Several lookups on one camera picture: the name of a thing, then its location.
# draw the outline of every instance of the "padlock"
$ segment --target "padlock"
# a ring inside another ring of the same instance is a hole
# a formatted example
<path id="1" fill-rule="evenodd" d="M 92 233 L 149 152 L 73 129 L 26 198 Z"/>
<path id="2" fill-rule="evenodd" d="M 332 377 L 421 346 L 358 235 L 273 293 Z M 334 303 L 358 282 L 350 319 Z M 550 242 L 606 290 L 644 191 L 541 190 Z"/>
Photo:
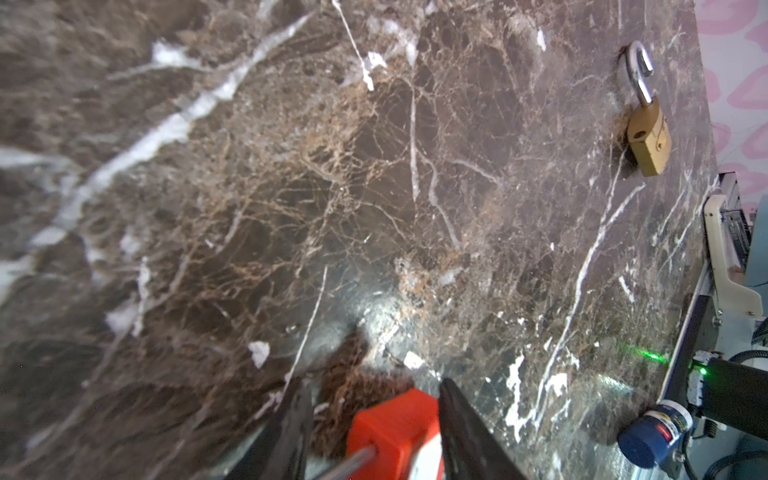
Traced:
<path id="1" fill-rule="evenodd" d="M 640 99 L 640 106 L 629 119 L 627 139 L 640 171 L 645 177 L 653 177 L 667 166 L 672 151 L 669 125 L 661 111 L 659 98 L 650 96 L 643 80 L 643 77 L 654 73 L 654 66 L 643 44 L 633 41 L 627 48 L 626 59 L 627 73 Z"/>

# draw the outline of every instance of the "brown marble countertop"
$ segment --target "brown marble countertop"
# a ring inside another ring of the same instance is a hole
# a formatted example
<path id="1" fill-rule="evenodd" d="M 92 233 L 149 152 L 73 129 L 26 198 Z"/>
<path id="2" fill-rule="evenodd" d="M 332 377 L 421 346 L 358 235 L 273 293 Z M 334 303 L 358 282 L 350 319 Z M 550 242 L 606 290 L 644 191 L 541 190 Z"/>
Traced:
<path id="1" fill-rule="evenodd" d="M 357 328 L 371 366 L 453 378 L 531 480 L 627 474 L 666 372 L 638 349 L 674 348 L 717 177 L 690 0 L 2 10 L 0 476 L 204 472 L 310 318 L 299 373 Z"/>

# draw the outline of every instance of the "metal shackle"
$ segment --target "metal shackle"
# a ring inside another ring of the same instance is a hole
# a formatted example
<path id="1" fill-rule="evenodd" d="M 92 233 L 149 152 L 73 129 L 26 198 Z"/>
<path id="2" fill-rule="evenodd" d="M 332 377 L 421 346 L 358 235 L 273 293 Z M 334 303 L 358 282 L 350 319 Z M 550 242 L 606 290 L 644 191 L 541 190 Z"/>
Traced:
<path id="1" fill-rule="evenodd" d="M 629 44 L 624 56 L 627 58 L 627 74 L 632 87 L 637 93 L 637 98 L 640 99 L 640 104 L 647 107 L 654 102 L 644 80 L 645 77 L 654 74 L 654 64 L 650 62 L 648 50 L 638 40 L 635 40 Z"/>

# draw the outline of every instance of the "gold padlock body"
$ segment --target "gold padlock body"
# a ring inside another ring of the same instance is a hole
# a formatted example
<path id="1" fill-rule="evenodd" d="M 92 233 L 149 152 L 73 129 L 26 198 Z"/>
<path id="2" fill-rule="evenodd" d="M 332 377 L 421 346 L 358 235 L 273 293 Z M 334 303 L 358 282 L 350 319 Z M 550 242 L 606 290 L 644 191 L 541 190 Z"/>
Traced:
<path id="1" fill-rule="evenodd" d="M 658 175 L 667 166 L 672 151 L 672 139 L 667 117 L 661 112 L 658 97 L 654 97 L 650 105 L 641 105 L 632 112 L 627 127 L 627 139 L 645 177 Z"/>

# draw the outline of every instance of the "pink and white wallpaper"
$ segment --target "pink and white wallpaper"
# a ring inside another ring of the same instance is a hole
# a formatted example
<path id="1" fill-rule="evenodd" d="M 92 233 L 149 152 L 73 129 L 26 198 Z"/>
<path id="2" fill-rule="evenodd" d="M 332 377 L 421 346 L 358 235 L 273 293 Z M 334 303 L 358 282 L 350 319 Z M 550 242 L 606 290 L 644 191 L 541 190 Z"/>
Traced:
<path id="1" fill-rule="evenodd" d="M 697 0 L 696 18 L 717 163 L 754 211 L 768 194 L 768 0 Z"/>

